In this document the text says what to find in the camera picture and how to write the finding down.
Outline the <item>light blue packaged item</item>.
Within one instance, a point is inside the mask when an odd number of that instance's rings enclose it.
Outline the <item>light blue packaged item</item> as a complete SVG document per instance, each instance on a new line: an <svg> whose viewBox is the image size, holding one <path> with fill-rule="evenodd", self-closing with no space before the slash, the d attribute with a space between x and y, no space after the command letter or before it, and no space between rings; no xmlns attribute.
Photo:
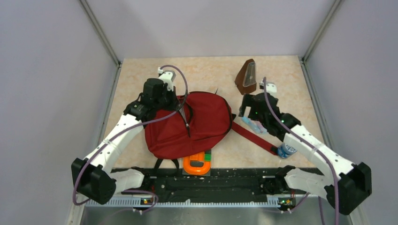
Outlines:
<svg viewBox="0 0 398 225"><path fill-rule="evenodd" d="M256 134L267 134L268 131L259 121L251 120L248 117L242 117L241 120Z"/></svg>

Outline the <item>red student backpack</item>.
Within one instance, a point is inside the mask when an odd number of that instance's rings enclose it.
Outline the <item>red student backpack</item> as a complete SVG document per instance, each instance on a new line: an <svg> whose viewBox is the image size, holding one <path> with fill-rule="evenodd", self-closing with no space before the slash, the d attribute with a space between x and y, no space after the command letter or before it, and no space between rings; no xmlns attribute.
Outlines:
<svg viewBox="0 0 398 225"><path fill-rule="evenodd" d="M234 118L235 114L223 97L204 91L189 93L179 112L145 127L147 147L157 158L154 169L159 169L166 159L178 169L178 159L182 158L184 174L209 175L211 161L204 161L204 156L211 154L211 149L231 130L269 153L277 154L276 146L240 126Z"/></svg>

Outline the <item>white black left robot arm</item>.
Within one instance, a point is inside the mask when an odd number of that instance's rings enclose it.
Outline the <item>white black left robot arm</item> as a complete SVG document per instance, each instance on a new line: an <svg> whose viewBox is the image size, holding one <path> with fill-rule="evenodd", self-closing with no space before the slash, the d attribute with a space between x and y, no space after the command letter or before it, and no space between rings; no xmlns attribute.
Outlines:
<svg viewBox="0 0 398 225"><path fill-rule="evenodd" d="M112 168L128 144L144 130L145 125L168 119L181 108L171 75L147 79L143 91L126 106L108 136L84 159L76 158L73 161L73 204L83 205L87 200L105 204L114 194L132 188L140 194L148 192L151 182L141 171L128 169L112 172ZM79 202L77 194L84 195L87 200Z"/></svg>

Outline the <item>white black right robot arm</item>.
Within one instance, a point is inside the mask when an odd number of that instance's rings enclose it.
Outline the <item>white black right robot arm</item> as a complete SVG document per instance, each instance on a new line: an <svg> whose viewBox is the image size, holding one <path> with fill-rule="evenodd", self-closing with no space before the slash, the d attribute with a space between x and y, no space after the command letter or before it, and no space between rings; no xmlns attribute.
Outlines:
<svg viewBox="0 0 398 225"><path fill-rule="evenodd" d="M280 112L277 103L278 99L267 92L245 94L239 116L243 117L246 108L250 107L248 119L259 122L268 134L282 141L276 151L279 157L289 157L290 150L300 153L322 174L285 166L276 176L276 189L281 193L302 190L327 200L342 215L351 214L372 194L371 168L363 162L356 164L338 155L292 114Z"/></svg>

